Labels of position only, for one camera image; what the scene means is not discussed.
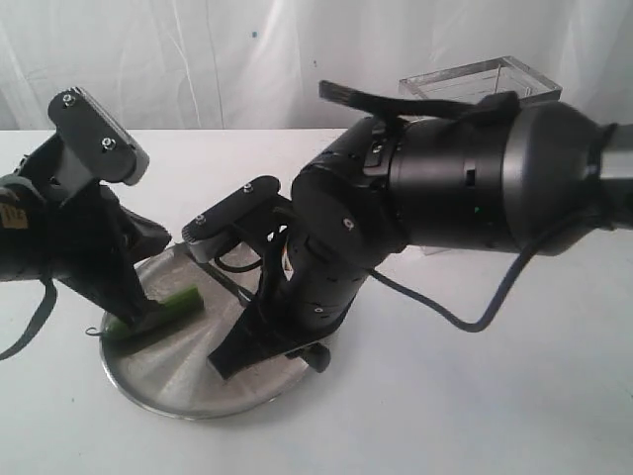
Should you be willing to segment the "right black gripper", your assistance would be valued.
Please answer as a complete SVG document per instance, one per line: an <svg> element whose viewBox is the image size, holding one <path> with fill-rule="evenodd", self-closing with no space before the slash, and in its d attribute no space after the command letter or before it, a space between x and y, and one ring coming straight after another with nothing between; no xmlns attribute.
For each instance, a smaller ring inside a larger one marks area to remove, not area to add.
<svg viewBox="0 0 633 475"><path fill-rule="evenodd" d="M285 355L323 371L323 340L344 321L368 274L311 236L297 218L280 215L282 231L263 256L257 297L207 359L224 380Z"/></svg>

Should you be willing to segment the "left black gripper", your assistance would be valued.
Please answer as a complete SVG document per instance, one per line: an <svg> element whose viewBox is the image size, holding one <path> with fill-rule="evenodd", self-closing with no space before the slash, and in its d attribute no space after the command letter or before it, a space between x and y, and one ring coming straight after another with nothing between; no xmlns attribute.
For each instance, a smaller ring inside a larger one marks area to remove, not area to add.
<svg viewBox="0 0 633 475"><path fill-rule="evenodd" d="M9 174L9 279L59 281L135 327L148 301L133 262L172 236L84 170L55 133Z"/></svg>

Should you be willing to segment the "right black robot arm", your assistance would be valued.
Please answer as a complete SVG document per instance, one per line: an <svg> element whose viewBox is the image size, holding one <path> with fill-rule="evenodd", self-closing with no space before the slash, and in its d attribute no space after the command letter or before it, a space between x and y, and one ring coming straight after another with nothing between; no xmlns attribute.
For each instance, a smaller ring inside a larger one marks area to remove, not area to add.
<svg viewBox="0 0 633 475"><path fill-rule="evenodd" d="M301 169L278 213L288 224L263 253L257 291L208 357L224 379L280 355L324 370L323 340L409 246L514 255L476 320L412 294L455 328L484 331L532 257L631 228L632 128L513 94L418 122L375 115Z"/></svg>

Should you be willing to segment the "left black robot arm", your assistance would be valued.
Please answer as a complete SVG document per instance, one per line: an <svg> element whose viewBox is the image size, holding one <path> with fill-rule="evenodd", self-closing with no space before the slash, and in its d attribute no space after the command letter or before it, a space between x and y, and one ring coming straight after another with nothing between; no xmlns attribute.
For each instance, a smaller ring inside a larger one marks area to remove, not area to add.
<svg viewBox="0 0 633 475"><path fill-rule="evenodd" d="M137 327L159 305L135 266L162 252L171 235L122 206L98 178L70 194L58 176L66 160L78 161L52 136L2 177L1 279L57 280Z"/></svg>

